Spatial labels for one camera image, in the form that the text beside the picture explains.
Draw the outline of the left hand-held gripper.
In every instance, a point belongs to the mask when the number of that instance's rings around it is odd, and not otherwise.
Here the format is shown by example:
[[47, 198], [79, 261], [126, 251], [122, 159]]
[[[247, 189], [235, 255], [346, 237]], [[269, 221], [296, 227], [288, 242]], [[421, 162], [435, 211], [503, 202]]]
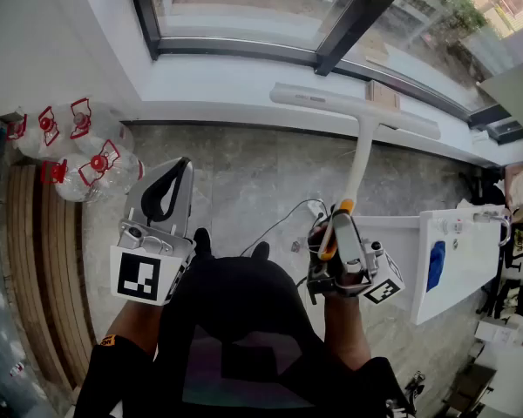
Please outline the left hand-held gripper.
[[112, 295], [154, 306], [170, 302], [194, 253], [195, 242], [184, 238], [193, 188], [187, 157], [157, 165], [132, 187], [118, 244], [110, 247]]

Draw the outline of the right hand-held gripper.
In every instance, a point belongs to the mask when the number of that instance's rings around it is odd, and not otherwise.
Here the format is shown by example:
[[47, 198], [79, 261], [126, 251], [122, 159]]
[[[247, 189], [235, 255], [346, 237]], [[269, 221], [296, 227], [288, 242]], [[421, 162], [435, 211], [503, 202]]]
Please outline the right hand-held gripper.
[[331, 227], [328, 222], [315, 226], [308, 237], [310, 258], [329, 260], [310, 264], [307, 288], [316, 304], [316, 295], [336, 294], [342, 298], [364, 297], [379, 305], [405, 289], [401, 272], [379, 241], [360, 240], [353, 218], [347, 212], [332, 217], [337, 253], [329, 253]]

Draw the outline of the white squeegee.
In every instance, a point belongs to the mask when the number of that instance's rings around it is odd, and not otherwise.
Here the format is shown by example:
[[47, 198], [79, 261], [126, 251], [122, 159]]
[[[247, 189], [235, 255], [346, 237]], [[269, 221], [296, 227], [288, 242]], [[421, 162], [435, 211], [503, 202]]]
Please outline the white squeegee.
[[434, 140], [441, 138], [438, 124], [433, 121], [360, 98], [283, 83], [275, 84], [269, 97], [276, 104], [343, 114], [358, 122], [357, 148], [344, 194], [337, 207], [341, 213], [354, 212], [357, 192], [363, 180], [373, 135], [378, 126], [385, 125]]

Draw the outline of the person's right forearm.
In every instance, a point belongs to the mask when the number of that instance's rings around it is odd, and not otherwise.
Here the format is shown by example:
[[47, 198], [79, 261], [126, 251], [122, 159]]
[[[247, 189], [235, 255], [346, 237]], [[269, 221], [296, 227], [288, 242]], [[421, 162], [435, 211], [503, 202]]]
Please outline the person's right forearm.
[[358, 298], [330, 295], [324, 301], [324, 342], [347, 367], [357, 371], [371, 359]]

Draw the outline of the person's left forearm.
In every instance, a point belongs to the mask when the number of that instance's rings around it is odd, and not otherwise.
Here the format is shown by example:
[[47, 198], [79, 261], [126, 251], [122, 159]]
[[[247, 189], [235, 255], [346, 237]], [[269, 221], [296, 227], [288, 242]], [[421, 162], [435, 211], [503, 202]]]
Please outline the person's left forearm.
[[106, 332], [133, 342], [148, 356], [156, 354], [163, 306], [128, 300]]

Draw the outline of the person's left shoe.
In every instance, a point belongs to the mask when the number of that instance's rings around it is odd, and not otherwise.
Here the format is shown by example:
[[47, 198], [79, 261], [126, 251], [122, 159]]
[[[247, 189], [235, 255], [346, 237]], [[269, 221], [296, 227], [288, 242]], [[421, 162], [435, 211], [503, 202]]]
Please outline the person's left shoe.
[[211, 237], [206, 228], [200, 227], [195, 231], [194, 242], [194, 252], [196, 257], [204, 258], [212, 256]]

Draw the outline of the person's black shirt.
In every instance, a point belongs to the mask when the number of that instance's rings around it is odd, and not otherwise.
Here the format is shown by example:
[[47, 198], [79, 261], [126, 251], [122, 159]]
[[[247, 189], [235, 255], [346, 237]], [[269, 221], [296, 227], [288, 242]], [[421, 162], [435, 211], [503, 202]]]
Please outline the person's black shirt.
[[252, 258], [204, 260], [160, 316], [150, 356], [119, 332], [92, 350], [74, 418], [414, 418], [384, 357], [350, 368], [294, 281]]

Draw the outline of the blue cloth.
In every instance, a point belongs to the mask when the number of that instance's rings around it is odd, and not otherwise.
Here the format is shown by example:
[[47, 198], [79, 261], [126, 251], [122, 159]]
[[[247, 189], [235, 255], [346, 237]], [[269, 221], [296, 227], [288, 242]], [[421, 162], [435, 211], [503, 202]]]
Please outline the blue cloth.
[[443, 240], [439, 240], [433, 245], [430, 252], [428, 277], [426, 283], [427, 292], [430, 292], [440, 282], [445, 263], [445, 255], [445, 242]]

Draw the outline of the small clear bottle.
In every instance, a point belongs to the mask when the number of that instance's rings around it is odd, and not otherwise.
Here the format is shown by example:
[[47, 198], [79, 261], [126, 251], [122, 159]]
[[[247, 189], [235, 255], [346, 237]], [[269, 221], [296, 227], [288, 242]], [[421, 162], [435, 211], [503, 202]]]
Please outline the small clear bottle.
[[437, 218], [434, 219], [434, 225], [444, 235], [461, 234], [464, 229], [464, 221], [462, 219]]

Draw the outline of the white table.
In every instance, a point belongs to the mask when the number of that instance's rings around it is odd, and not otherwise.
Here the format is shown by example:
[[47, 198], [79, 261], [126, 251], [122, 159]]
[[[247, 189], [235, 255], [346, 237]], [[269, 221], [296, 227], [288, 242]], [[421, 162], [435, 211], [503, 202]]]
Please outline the white table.
[[[362, 237], [382, 243], [405, 283], [401, 293], [383, 303], [405, 310], [411, 322], [420, 325], [492, 280], [499, 261], [500, 223], [475, 223], [473, 214], [484, 211], [506, 215], [504, 206], [486, 205], [424, 211], [418, 216], [356, 216]], [[434, 225], [437, 218], [462, 219], [463, 232], [440, 233]], [[430, 252], [439, 240], [445, 242], [444, 268], [439, 284], [427, 292]]]

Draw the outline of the white windowsill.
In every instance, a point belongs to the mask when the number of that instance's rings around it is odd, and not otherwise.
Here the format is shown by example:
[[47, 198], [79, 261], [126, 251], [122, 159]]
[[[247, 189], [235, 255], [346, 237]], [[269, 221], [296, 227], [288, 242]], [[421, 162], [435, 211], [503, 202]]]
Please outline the white windowsill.
[[[132, 118], [267, 125], [347, 137], [358, 134], [357, 122], [344, 115], [273, 103], [269, 93], [277, 83], [364, 96], [364, 85], [358, 80], [318, 77], [301, 66], [232, 57], [170, 57], [152, 66]], [[401, 99], [401, 107], [411, 115], [437, 122], [440, 139], [381, 127], [375, 133], [376, 141], [477, 165], [506, 165], [523, 159], [523, 142], [498, 145], [491, 139], [474, 141], [467, 125], [451, 115], [407, 97]]]

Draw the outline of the small cardboard box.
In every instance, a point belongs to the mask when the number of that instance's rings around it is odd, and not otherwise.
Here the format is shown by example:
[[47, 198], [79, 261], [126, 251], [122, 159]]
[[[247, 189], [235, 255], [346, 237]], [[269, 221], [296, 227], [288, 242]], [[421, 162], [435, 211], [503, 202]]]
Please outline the small cardboard box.
[[399, 111], [400, 96], [388, 86], [371, 80], [366, 84], [365, 98], [377, 105]]

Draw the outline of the clear red-handled water bottle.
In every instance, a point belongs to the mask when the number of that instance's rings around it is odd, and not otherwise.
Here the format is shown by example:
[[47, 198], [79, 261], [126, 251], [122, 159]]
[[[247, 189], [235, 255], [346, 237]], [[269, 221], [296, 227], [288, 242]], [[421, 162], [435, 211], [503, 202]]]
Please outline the clear red-handled water bottle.
[[91, 158], [81, 153], [70, 153], [57, 160], [45, 160], [40, 179], [44, 185], [53, 186], [66, 201], [92, 203], [108, 196], [97, 183], [91, 184], [90, 176], [81, 176], [80, 169], [91, 164]]
[[41, 133], [38, 121], [25, 112], [20, 116], [20, 119], [8, 123], [6, 138], [24, 156], [39, 158]]
[[107, 140], [119, 149], [134, 150], [134, 139], [129, 128], [120, 122], [120, 114], [104, 103], [81, 98], [70, 105], [71, 133], [78, 149], [85, 155], [98, 154]]
[[70, 138], [69, 117], [65, 107], [48, 105], [39, 113], [29, 114], [38, 121], [41, 133], [40, 160], [56, 160], [70, 153], [77, 153], [78, 147]]
[[126, 195], [144, 176], [144, 166], [132, 152], [107, 139], [78, 167], [78, 174], [88, 187], [102, 195]]

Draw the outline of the black window frame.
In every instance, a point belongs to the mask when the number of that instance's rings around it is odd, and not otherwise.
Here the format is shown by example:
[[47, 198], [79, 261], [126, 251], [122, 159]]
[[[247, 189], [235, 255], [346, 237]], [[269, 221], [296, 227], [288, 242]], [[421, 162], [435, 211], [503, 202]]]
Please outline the black window frame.
[[450, 100], [423, 90], [404, 79], [396, 78], [388, 72], [376, 71], [345, 60], [349, 50], [394, 0], [352, 0], [316, 51], [221, 38], [163, 38], [157, 24], [153, 0], [132, 1], [146, 48], [152, 59], [176, 54], [246, 57], [304, 66], [322, 77], [336, 73], [364, 82], [375, 80], [405, 96], [445, 111], [465, 121], [472, 128], [485, 131], [501, 145], [523, 139], [523, 123], [486, 91], [486, 82], [491, 78], [484, 81], [481, 88], [494, 103], [479, 111], [466, 111]]

